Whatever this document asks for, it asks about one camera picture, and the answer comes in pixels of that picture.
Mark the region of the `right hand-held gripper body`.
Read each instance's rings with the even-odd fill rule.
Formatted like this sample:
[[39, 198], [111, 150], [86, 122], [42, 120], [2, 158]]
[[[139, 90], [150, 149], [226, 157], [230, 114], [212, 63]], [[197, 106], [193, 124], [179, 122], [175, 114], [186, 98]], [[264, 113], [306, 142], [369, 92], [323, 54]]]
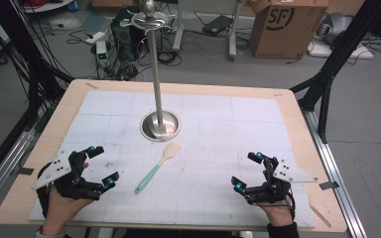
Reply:
[[250, 160], [264, 166], [266, 181], [260, 186], [244, 188], [244, 197], [249, 204], [283, 200], [290, 195], [292, 183], [318, 180], [317, 177], [286, 160], [278, 160], [275, 157], [250, 157]]

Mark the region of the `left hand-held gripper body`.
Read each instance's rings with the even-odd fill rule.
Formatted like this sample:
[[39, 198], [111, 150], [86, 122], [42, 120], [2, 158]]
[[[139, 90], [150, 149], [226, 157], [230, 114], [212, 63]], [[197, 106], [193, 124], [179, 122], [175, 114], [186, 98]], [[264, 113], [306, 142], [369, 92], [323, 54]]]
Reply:
[[73, 151], [70, 155], [60, 152], [52, 162], [39, 171], [32, 190], [39, 191], [41, 188], [53, 185], [63, 197], [98, 200], [102, 194], [103, 185], [88, 182], [81, 176], [86, 159], [89, 157], [85, 150]]

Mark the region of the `wooden spatula with green handle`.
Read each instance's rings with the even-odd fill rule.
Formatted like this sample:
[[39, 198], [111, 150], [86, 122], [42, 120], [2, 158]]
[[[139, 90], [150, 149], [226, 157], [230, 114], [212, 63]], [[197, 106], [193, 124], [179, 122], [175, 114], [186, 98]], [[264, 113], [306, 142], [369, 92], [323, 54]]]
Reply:
[[158, 161], [158, 163], [145, 175], [145, 177], [139, 182], [136, 186], [134, 192], [136, 194], [140, 193], [147, 184], [151, 181], [153, 176], [157, 173], [158, 169], [163, 165], [163, 163], [170, 158], [173, 158], [179, 150], [182, 148], [182, 145], [177, 142], [172, 142], [166, 146], [163, 151], [162, 158]]

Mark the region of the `steel utensil stand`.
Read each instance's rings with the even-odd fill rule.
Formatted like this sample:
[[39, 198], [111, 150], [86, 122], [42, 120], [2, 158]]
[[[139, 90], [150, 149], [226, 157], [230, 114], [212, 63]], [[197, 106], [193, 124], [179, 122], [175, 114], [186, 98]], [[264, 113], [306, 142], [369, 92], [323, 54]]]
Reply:
[[147, 114], [141, 121], [141, 133], [150, 141], [166, 142], [175, 138], [181, 129], [179, 117], [163, 109], [159, 79], [156, 31], [167, 27], [169, 17], [157, 11], [154, 0], [142, 0], [140, 9], [139, 13], [133, 14], [129, 25], [142, 30], [147, 36], [156, 104], [156, 111]]

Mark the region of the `person's left hand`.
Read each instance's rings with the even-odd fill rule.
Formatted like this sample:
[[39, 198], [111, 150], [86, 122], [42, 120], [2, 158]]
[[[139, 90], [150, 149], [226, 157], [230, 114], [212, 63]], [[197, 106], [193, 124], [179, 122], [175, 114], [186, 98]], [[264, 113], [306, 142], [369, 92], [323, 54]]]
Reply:
[[52, 187], [49, 194], [48, 214], [41, 227], [43, 233], [53, 235], [65, 232], [65, 227], [92, 202], [92, 199], [63, 197]]

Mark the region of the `person's right hand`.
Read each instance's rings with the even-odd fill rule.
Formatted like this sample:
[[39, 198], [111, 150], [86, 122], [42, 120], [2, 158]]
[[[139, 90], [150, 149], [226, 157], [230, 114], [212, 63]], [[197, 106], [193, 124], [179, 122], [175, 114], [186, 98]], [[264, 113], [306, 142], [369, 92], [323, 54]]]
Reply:
[[292, 202], [288, 196], [274, 203], [258, 202], [257, 205], [266, 213], [269, 223], [274, 227], [288, 226], [294, 222]]

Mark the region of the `white grid mat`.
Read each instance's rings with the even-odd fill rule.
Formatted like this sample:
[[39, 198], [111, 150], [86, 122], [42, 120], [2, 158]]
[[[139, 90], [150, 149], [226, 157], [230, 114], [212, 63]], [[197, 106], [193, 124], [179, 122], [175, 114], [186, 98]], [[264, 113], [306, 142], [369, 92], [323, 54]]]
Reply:
[[293, 149], [275, 99], [165, 94], [165, 109], [182, 128], [179, 152], [166, 160], [138, 194], [136, 186], [162, 158], [165, 144], [140, 131], [154, 111], [145, 92], [91, 90], [86, 93], [57, 153], [70, 155], [90, 146], [93, 158], [83, 177], [99, 182], [117, 172], [116, 185], [83, 209], [77, 220], [121, 225], [177, 225], [261, 228], [265, 214], [234, 191], [231, 178], [250, 186], [263, 182], [263, 167], [250, 152], [294, 162]]

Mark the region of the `thin wooden stick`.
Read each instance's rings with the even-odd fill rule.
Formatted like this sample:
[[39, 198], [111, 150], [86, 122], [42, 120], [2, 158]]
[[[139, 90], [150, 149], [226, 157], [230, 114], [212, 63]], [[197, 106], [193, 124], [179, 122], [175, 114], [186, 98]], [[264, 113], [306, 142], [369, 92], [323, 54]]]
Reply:
[[310, 209], [328, 228], [331, 228], [331, 223], [312, 204]]

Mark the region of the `wooden table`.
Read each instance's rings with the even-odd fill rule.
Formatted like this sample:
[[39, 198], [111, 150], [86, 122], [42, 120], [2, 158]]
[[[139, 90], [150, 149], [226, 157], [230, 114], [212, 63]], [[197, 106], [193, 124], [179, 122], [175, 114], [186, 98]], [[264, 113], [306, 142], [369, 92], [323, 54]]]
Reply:
[[[93, 89], [85, 84], [89, 82], [98, 87]], [[62, 145], [64, 137], [87, 92], [91, 90], [115, 92], [145, 92], [154, 96], [153, 85], [149, 82], [127, 82], [107, 80], [78, 79], [70, 84], [62, 101], [58, 105], [49, 124], [28, 158], [26, 165], [37, 173], [42, 166], [52, 161]], [[344, 218], [338, 207], [336, 199], [330, 190], [319, 187], [326, 179], [318, 153], [315, 148], [309, 129], [305, 123], [294, 94], [287, 89], [249, 88], [213, 85], [173, 84], [161, 85], [162, 106], [165, 94], [191, 94], [191, 95], [220, 95], [275, 99], [281, 110], [282, 118], [293, 149], [294, 164], [302, 170], [317, 177], [316, 182], [296, 184], [293, 193], [296, 200], [296, 220], [301, 230], [318, 233], [342, 232], [346, 228]], [[175, 142], [175, 138], [163, 143], [165, 146]], [[310, 209], [312, 204], [330, 223], [328, 228]], [[151, 227], [151, 228], [185, 228], [185, 229], [213, 229], [213, 230], [261, 230], [261, 228], [216, 227], [216, 226], [161, 226], [161, 225], [121, 225], [110, 223], [82, 222], [75, 219], [76, 225], [104, 226], [104, 227]]]

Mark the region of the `black computer tower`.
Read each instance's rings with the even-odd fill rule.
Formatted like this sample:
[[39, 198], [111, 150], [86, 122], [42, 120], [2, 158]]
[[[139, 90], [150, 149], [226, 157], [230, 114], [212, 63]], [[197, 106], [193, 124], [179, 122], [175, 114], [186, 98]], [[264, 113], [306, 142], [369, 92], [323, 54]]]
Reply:
[[[138, 14], [139, 28], [130, 25], [135, 14]], [[148, 25], [162, 26], [161, 19], [147, 19], [140, 13], [138, 6], [122, 6], [110, 25], [115, 47], [120, 60], [134, 61], [139, 58], [139, 43], [144, 39], [144, 32]]]

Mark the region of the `white stand leg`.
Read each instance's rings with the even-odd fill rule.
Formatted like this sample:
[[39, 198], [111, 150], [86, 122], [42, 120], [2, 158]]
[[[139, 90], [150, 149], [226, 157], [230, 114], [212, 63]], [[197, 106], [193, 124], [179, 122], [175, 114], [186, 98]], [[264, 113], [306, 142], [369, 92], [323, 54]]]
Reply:
[[184, 33], [183, 2], [184, 0], [178, 0], [178, 14], [177, 14], [178, 25], [177, 25], [176, 35], [175, 35], [175, 41], [173, 44], [173, 50], [175, 52], [178, 52], [181, 48], [181, 43], [182, 43], [183, 33]]
[[238, 25], [238, 20], [240, 17], [241, 9], [244, 5], [244, 0], [235, 0], [234, 13], [231, 15], [232, 24], [231, 30], [229, 31], [228, 37], [228, 58], [230, 61], [234, 61], [237, 56], [237, 46], [236, 46], [236, 29]]

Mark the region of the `grey helmet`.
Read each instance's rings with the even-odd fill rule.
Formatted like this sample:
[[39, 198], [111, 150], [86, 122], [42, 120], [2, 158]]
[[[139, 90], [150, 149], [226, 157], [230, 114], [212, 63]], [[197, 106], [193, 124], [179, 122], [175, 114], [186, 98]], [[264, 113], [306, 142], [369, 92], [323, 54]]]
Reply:
[[328, 45], [332, 45], [352, 22], [350, 16], [339, 12], [327, 14], [318, 25], [316, 36]]

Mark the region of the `round white table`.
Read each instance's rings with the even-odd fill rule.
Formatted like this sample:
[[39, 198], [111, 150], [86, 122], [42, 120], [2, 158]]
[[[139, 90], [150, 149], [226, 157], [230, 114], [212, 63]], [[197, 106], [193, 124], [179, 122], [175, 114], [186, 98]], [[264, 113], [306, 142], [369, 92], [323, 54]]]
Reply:
[[26, 13], [30, 13], [30, 14], [42, 13], [42, 12], [56, 10], [61, 7], [66, 7], [72, 1], [73, 0], [61, 0], [60, 2], [51, 2], [50, 0], [47, 0], [45, 4], [39, 4], [38, 6], [33, 6], [31, 4], [22, 4], [21, 8]]

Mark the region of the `aluminium rail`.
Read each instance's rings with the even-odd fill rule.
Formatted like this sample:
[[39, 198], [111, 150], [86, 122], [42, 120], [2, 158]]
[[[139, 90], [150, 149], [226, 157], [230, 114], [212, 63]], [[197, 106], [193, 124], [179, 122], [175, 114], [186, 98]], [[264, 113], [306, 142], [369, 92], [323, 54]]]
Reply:
[[0, 189], [24, 157], [34, 139], [34, 131], [22, 132], [10, 142], [9, 148], [4, 150], [3, 160], [0, 163]]
[[345, 186], [345, 182], [339, 171], [330, 146], [322, 140], [318, 132], [318, 119], [316, 115], [314, 112], [309, 112], [305, 109], [302, 109], [302, 115], [304, 116], [317, 148], [319, 158], [327, 175], [327, 180], [331, 183], [330, 189], [333, 191], [338, 202], [338, 206], [343, 215], [345, 224], [347, 225], [350, 237], [367, 238], [363, 224]]

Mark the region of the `black metal frame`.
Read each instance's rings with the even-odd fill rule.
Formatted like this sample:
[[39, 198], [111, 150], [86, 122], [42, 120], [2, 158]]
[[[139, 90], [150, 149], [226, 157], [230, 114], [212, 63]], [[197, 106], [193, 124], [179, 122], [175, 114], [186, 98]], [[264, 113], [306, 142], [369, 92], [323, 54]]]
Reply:
[[12, 61], [19, 78], [28, 84], [28, 109], [23, 115], [28, 128], [39, 120], [39, 109], [45, 103], [56, 106], [65, 93], [58, 82], [71, 83], [73, 77], [47, 61], [30, 32], [28, 21], [16, 0], [0, 0], [0, 26], [8, 36], [0, 35], [0, 46]]
[[381, 0], [365, 0], [318, 73], [290, 88], [293, 93], [307, 90], [298, 100], [299, 106], [306, 111], [313, 112], [320, 99], [317, 131], [326, 143], [327, 114], [332, 83], [380, 15]]

